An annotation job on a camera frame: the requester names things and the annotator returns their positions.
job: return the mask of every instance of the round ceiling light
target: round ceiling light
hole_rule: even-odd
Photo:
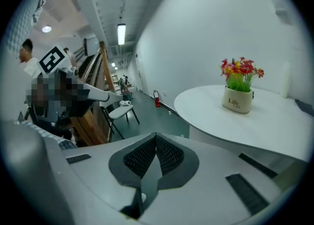
[[[44,26],[41,31],[42,31],[43,33],[48,33],[48,32],[51,31],[51,29],[52,29],[52,28],[51,28],[49,25],[47,25],[47,26]]]

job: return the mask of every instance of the ceiling light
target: ceiling light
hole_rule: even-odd
[[[126,38],[126,28],[125,24],[118,24],[118,44],[123,45]]]
[[[48,33],[48,32],[51,31],[51,27],[50,27],[49,25],[44,26],[44,27],[41,29],[41,31],[42,31],[43,33]]]

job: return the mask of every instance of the black hair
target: black hair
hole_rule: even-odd
[[[33,50],[33,42],[28,38],[25,40],[25,42],[22,44],[23,48],[27,48],[28,50]]]

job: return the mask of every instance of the potted plant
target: potted plant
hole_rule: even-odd
[[[254,92],[251,90],[252,81],[264,76],[264,71],[258,69],[252,60],[241,57],[239,61],[227,59],[220,66],[222,76],[226,76],[226,88],[222,105],[238,113],[248,113],[252,108]]]

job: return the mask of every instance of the red fire extinguisher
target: red fire extinguisher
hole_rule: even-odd
[[[157,90],[154,90],[154,99],[155,99],[155,106],[160,107],[159,95],[158,95]]]

